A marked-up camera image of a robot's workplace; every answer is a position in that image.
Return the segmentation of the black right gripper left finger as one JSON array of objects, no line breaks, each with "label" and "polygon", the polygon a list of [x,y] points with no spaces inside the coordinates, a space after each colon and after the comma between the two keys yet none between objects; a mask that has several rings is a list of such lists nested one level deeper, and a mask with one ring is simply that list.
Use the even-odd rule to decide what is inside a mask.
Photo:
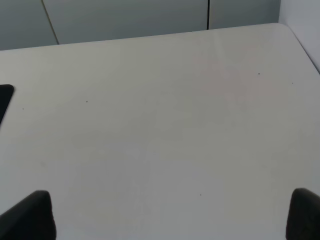
[{"label": "black right gripper left finger", "polygon": [[0,215],[2,240],[55,240],[57,228],[50,193],[36,190]]}]

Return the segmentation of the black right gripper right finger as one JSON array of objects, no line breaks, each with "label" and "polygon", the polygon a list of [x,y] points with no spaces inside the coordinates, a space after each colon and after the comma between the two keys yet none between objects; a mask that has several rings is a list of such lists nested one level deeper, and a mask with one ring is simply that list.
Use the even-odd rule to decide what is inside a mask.
[{"label": "black right gripper right finger", "polygon": [[285,238],[320,240],[320,196],[306,188],[296,188],[290,199]]}]

